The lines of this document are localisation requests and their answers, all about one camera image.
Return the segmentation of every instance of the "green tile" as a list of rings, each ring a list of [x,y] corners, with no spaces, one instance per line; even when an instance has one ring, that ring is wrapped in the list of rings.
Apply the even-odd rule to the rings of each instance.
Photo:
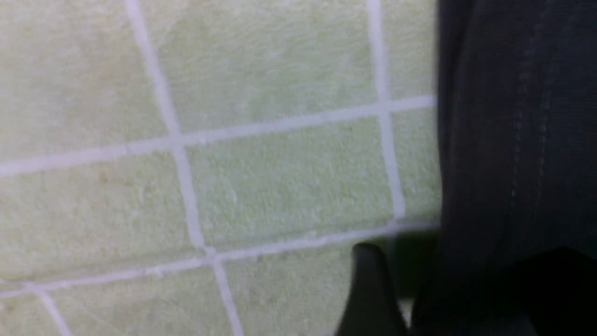
[[[0,10],[0,161],[165,134],[122,0]]]
[[[376,99],[365,1],[162,2],[142,6],[184,131]]]
[[[0,302],[0,335],[60,336],[60,333],[37,297],[21,297]]]
[[[0,179],[0,278],[190,248],[169,154]]]
[[[210,268],[52,293],[73,336],[231,336]]]
[[[20,283],[8,282],[4,279],[0,279],[0,292],[18,291],[22,287],[23,286]]]
[[[189,160],[205,239],[219,248],[392,217],[376,118],[199,146]]]
[[[435,92],[435,0],[383,0],[393,99]]]
[[[405,220],[436,220],[441,208],[441,177],[435,111],[395,114],[393,127]]]
[[[245,336],[332,335],[349,293],[350,247],[225,264]]]

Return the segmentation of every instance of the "black object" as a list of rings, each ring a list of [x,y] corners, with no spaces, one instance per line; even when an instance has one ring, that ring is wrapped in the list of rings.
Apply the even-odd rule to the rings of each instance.
[[[405,335],[392,279],[383,251],[361,243],[353,247],[350,296],[336,335]]]
[[[409,333],[597,334],[597,2],[438,19],[441,232]]]

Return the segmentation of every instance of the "dark fabric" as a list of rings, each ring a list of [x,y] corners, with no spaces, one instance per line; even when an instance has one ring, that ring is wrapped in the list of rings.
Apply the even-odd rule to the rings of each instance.
[[[574,330],[597,313],[597,2],[438,8],[441,238],[413,333]]]

